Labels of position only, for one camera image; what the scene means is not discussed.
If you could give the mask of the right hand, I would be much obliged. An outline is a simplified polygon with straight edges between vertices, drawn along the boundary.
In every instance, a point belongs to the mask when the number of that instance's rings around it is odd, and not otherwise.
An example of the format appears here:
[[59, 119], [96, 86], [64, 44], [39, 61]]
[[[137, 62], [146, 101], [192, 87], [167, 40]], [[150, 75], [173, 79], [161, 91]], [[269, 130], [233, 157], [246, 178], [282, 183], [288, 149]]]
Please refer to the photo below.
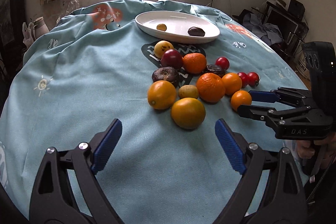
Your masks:
[[[323, 140], [315, 140], [313, 142], [315, 145], [329, 145], [335, 143], [335, 132], [328, 135]], [[297, 154], [302, 159], [310, 159], [314, 154], [315, 150], [312, 147], [311, 141], [308, 140], [297, 140]], [[323, 159], [327, 159], [331, 157], [331, 155], [334, 153], [334, 148], [328, 148], [325, 152], [325, 155], [323, 156]]]

